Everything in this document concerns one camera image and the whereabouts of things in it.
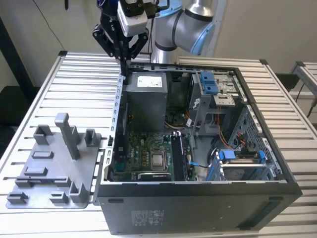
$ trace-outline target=open computer tower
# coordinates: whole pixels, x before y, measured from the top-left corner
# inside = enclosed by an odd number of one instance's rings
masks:
[[[109,230],[259,230],[301,191],[237,68],[132,63],[95,201]]]

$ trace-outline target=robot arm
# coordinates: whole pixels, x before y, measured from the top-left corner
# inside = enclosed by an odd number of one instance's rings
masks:
[[[157,12],[169,8],[160,7],[151,0],[97,0],[101,9],[100,24],[93,36],[110,57],[120,63],[122,75],[126,75],[131,58],[134,59],[149,38],[146,24]],[[137,42],[129,47],[133,36],[138,35]]]
[[[126,76],[128,65],[146,44],[148,19],[157,18],[155,63],[177,63],[176,48],[200,55],[213,34],[211,0],[192,0],[182,10],[182,1],[173,0],[97,0],[101,9],[100,24],[93,36],[110,57],[115,57]],[[133,36],[137,42],[129,47]]]

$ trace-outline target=aluminum extrusion table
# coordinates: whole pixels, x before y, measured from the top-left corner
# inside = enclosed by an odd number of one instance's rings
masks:
[[[296,62],[292,73],[296,74],[317,97],[317,63]]]
[[[148,55],[137,61],[149,62]],[[180,64],[238,67],[303,196],[262,230],[252,233],[167,234],[149,237],[266,237],[315,238],[317,236],[317,132],[267,64],[259,60],[181,57]],[[99,206],[85,209],[16,209],[5,207],[14,178],[21,173],[34,145],[38,124],[54,124],[57,113],[67,112],[69,123],[84,132],[94,128],[106,135],[111,125],[119,66],[107,55],[67,53],[59,56],[0,160],[0,235],[7,237],[107,237],[110,233]],[[101,149],[107,145],[102,138]],[[95,168],[95,177],[99,165]],[[91,194],[95,191],[93,179]]]

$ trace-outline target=wall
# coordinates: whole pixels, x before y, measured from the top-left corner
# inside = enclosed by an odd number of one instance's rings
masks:
[[[15,77],[9,68],[9,65],[5,61],[0,51],[0,92],[5,86],[16,86],[18,85]]]
[[[266,59],[275,72],[317,61],[316,0],[228,0],[215,57]]]
[[[100,10],[96,7],[96,0],[69,0],[68,11],[64,9],[64,0],[35,2],[66,50],[104,53],[92,37],[94,26],[100,22]],[[183,0],[183,5],[188,2],[189,0]],[[62,46],[49,30],[32,0],[0,0],[0,15],[31,80],[36,85],[41,85]],[[190,55],[183,50],[180,50],[179,54]]]

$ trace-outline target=motherboard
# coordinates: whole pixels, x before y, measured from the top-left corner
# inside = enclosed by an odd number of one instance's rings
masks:
[[[187,163],[192,156],[188,135],[183,135],[181,141],[182,157]],[[173,143],[171,134],[130,133],[126,156],[115,161],[114,180],[151,180],[149,177],[154,175],[160,181],[175,181],[175,172],[178,173],[181,168],[174,167],[176,158],[173,156],[178,155]],[[187,176],[184,180],[195,179],[193,168],[188,163],[185,166]]]

